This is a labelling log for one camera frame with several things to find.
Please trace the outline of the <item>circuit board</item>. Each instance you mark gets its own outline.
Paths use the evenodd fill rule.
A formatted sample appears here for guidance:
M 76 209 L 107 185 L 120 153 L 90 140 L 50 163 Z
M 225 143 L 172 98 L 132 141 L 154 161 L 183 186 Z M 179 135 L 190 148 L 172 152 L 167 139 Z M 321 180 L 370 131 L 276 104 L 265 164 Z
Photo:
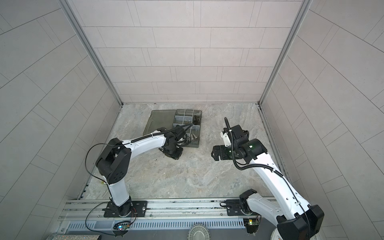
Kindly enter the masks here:
M 131 221 L 118 222 L 113 226 L 114 231 L 128 231 L 130 228 Z
M 255 235 L 260 226 L 260 220 L 257 218 L 243 219 L 244 226 L 248 234 Z

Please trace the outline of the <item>white scale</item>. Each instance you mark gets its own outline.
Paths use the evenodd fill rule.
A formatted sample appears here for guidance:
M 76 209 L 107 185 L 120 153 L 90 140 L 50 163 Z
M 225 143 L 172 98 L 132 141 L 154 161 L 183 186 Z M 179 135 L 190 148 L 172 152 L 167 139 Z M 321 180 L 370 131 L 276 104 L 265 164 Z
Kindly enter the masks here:
M 281 236 L 279 234 L 278 229 L 274 229 L 274 231 L 271 234 L 270 240 L 281 240 Z

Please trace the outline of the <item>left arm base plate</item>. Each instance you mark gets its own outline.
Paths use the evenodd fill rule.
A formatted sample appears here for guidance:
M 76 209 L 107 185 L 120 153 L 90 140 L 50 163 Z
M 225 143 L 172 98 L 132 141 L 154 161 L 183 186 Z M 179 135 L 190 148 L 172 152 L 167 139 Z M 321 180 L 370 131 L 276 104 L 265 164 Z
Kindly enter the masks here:
M 109 201 L 102 210 L 105 218 L 141 218 L 145 216 L 147 205 L 147 201 L 128 201 L 118 207 L 112 201 Z

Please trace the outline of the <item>left circuit board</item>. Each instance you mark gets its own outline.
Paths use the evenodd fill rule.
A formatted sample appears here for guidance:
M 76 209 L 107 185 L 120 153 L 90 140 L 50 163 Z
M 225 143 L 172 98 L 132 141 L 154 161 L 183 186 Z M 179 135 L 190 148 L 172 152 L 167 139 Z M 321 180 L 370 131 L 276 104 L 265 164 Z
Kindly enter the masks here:
M 113 226 L 114 231 L 128 231 L 130 228 L 131 221 L 118 222 Z

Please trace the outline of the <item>aluminium mounting rail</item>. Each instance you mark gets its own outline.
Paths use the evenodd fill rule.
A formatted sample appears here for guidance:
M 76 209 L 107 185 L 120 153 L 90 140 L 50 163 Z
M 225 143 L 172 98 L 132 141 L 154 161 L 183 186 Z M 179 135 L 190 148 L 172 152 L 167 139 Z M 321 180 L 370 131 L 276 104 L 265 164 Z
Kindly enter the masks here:
M 284 199 L 281 204 L 275 198 L 263 198 L 260 194 L 252 194 L 248 198 L 197 198 L 197 199 L 143 199 L 133 201 L 147 201 L 147 210 L 144 217 L 138 220 L 160 220 L 160 219 L 217 219 L 229 217 L 251 217 L 251 216 L 228 216 L 227 210 L 220 206 L 224 200 L 239 199 L 245 207 L 252 212 L 261 215 L 271 222 L 276 222 L 277 217 L 282 216 L 287 220 L 303 214 L 298 200 L 290 197 Z M 106 200 L 68 201 L 59 215 L 60 221 L 71 220 L 98 220 L 116 219 L 105 218 L 102 210 L 108 204 Z

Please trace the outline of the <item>clear green organizer box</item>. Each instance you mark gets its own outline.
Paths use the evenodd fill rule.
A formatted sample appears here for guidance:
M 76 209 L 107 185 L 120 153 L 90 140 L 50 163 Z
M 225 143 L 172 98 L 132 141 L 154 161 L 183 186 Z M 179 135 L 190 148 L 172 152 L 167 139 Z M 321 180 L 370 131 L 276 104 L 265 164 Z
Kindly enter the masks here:
M 202 116 L 201 110 L 193 109 L 177 109 L 177 110 L 152 110 L 148 119 L 147 125 L 144 129 L 143 135 L 147 135 L 157 130 L 158 128 L 173 129 L 178 126 L 193 123 L 193 116 Z M 200 132 L 201 125 L 193 125 L 186 130 L 188 141 L 191 141 L 191 134 L 199 137 L 197 141 L 191 141 L 187 147 L 198 148 L 200 145 Z

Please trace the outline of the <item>glittery grey roll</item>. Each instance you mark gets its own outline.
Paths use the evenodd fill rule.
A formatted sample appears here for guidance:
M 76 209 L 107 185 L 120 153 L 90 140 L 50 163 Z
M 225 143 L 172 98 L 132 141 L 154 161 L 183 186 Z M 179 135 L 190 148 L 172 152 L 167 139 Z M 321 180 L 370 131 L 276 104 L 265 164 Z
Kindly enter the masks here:
M 58 235 L 52 234 L 45 240 L 101 240 L 102 235 Z

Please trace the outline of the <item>round metal dish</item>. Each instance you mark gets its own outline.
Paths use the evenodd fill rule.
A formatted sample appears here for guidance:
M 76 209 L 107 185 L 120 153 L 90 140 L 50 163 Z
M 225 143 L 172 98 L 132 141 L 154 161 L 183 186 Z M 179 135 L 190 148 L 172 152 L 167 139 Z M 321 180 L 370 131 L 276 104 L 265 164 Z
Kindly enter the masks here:
M 210 240 L 209 230 L 202 224 L 195 224 L 188 233 L 187 240 Z

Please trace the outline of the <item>black bolt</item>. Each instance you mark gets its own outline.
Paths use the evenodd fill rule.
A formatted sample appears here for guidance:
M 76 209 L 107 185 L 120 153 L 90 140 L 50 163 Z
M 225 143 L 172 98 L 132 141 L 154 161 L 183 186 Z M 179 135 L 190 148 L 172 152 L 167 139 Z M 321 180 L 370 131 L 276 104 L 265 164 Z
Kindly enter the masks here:
M 202 116 L 200 115 L 194 115 L 193 116 L 193 124 L 194 125 L 201 125 Z

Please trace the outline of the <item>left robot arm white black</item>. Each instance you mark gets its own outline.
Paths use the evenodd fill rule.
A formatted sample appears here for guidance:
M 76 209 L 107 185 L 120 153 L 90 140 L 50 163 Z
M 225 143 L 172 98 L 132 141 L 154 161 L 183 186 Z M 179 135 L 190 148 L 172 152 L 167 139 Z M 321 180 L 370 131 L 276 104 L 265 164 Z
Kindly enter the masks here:
M 152 149 L 159 149 L 166 157 L 178 160 L 183 147 L 190 144 L 186 131 L 192 124 L 177 126 L 171 130 L 159 128 L 142 137 L 121 141 L 110 140 L 96 161 L 96 167 L 110 192 L 109 208 L 112 215 L 127 217 L 133 212 L 133 204 L 124 178 L 131 159 Z

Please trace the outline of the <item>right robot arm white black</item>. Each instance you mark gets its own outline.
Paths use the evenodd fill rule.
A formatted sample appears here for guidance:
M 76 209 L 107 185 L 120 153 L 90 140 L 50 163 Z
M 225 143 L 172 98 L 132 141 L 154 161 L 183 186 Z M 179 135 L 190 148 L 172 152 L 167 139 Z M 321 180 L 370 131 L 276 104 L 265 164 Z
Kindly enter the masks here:
M 231 160 L 240 170 L 254 170 L 275 197 L 277 204 L 250 189 L 239 196 L 239 208 L 245 215 L 256 213 L 277 227 L 284 240 L 309 240 L 321 228 L 325 213 L 318 205 L 311 205 L 289 183 L 273 162 L 267 148 L 258 139 L 249 139 L 249 131 L 240 125 L 226 127 L 221 132 L 223 145 L 214 146 L 211 156 L 215 161 Z

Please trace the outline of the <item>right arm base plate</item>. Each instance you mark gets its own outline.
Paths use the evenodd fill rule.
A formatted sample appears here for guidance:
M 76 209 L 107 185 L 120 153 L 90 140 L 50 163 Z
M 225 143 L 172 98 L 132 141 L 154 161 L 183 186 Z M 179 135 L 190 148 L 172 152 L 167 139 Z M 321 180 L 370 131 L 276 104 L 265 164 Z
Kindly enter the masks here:
M 220 206 L 227 210 L 228 216 L 257 216 L 258 214 L 247 209 L 239 199 L 224 200 Z

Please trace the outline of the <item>right circuit board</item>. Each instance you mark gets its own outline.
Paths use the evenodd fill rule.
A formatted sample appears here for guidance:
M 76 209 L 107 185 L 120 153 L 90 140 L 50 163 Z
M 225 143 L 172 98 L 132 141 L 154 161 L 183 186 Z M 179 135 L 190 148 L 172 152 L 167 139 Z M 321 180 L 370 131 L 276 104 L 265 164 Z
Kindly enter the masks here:
M 257 218 L 243 219 L 244 226 L 248 234 L 255 235 L 260 226 L 260 220 Z

